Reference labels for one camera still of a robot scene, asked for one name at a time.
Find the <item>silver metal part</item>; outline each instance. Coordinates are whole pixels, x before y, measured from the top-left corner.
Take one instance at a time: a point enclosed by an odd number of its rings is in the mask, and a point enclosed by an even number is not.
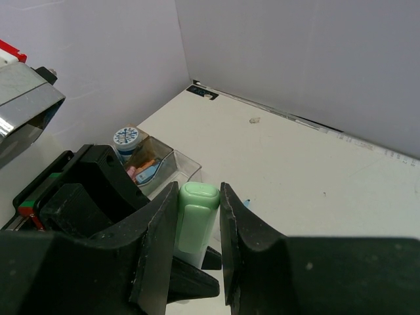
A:
[[[21,62],[0,68],[0,168],[39,137],[64,99]]]

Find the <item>black sticker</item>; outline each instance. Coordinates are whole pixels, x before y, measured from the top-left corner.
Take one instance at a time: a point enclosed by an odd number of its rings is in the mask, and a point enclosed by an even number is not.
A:
[[[201,97],[208,97],[209,100],[214,100],[216,99],[216,97],[219,96],[219,94],[210,92],[208,90],[203,89],[202,87],[197,87],[195,85],[191,85],[189,88],[187,88],[187,91],[194,93],[195,95],[200,95]]]

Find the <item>gray wall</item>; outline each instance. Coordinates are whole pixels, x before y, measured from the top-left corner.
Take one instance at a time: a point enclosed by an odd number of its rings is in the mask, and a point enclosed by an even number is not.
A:
[[[174,0],[2,0],[0,38],[58,72],[65,148],[112,141],[189,83]]]
[[[192,78],[420,157],[420,1],[176,2]]]

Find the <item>small blue object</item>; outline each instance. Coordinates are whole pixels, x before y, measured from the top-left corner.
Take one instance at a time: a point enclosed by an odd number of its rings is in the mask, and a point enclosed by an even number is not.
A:
[[[244,206],[246,206],[247,208],[249,208],[249,203],[251,202],[251,200],[250,199],[246,199],[244,202],[243,202],[243,205]]]
[[[148,182],[155,175],[159,165],[160,162],[157,162],[155,165],[149,166],[147,169],[136,176],[136,181],[139,184],[145,184]]]

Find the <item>small debris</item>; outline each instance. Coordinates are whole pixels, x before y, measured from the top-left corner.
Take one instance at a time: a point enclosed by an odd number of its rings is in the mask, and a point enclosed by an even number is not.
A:
[[[249,123],[259,123],[261,117],[254,117],[249,120]]]

